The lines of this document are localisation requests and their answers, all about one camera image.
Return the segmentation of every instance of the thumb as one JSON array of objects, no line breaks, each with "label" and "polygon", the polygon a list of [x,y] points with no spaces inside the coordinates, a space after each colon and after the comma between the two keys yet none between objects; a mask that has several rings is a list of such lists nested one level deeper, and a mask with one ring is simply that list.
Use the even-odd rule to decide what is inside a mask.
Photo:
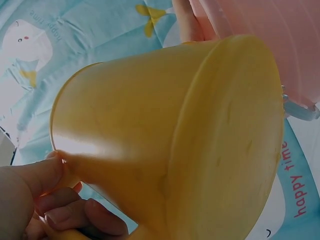
[{"label": "thumb", "polygon": [[11,168],[26,183],[33,198],[52,190],[63,175],[63,162],[57,152],[44,161]]},{"label": "thumb", "polygon": [[41,162],[0,167],[0,233],[19,239],[35,211],[34,199],[50,191],[63,175],[58,154]]}]

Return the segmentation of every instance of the hand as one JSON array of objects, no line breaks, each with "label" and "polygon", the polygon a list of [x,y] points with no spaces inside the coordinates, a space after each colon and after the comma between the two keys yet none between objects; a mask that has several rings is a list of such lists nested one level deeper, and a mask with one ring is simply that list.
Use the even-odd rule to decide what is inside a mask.
[{"label": "hand", "polygon": [[65,187],[42,196],[35,201],[35,208],[58,231],[78,229],[99,240],[124,240],[128,236],[124,221],[94,199],[82,199],[76,188]]},{"label": "hand", "polygon": [[177,22],[180,28],[180,39],[185,42],[205,40],[203,30],[194,15],[189,0],[172,0]]},{"label": "hand", "polygon": [[[99,234],[104,232],[104,235],[97,236],[102,237],[101,239],[106,236],[110,237],[110,235],[112,238],[108,239],[123,239],[128,234],[128,230],[122,220],[113,214],[110,214],[110,217],[106,218],[102,209],[104,211],[107,210],[92,199],[88,201],[81,199],[73,201],[75,194],[78,195],[77,192],[81,186],[77,185],[74,189],[63,188],[57,190],[45,196],[46,198],[42,196],[44,193],[50,192],[63,175],[63,164],[59,155],[52,153],[47,158],[45,161],[24,166],[0,167],[0,239],[20,240],[22,236],[28,234],[30,236],[29,240],[32,240],[33,236],[30,235],[32,234],[31,231],[39,229],[39,225],[37,225],[36,222],[37,215],[35,214],[35,207],[40,215],[43,215],[44,212],[51,212],[46,215],[48,223],[55,229],[60,228],[63,230],[68,228],[68,226],[77,226],[77,224],[79,226],[80,223],[80,226],[84,226],[82,229],[84,232],[88,231],[88,229],[94,229],[94,231],[98,229],[100,230],[100,232],[98,232]],[[55,198],[57,194],[64,194],[65,191],[68,191],[66,195],[68,197],[60,196]],[[50,202],[49,196],[53,196],[53,198],[57,200],[67,198],[68,201]],[[55,208],[56,206],[62,207],[63,205],[67,205],[69,209],[80,211],[80,214],[79,212],[72,211],[71,217],[68,218],[68,220],[70,220],[69,223],[66,221],[60,225],[55,224],[50,218],[54,216],[53,209],[51,208]],[[123,234],[115,236],[120,232],[119,229],[123,231]]]}]

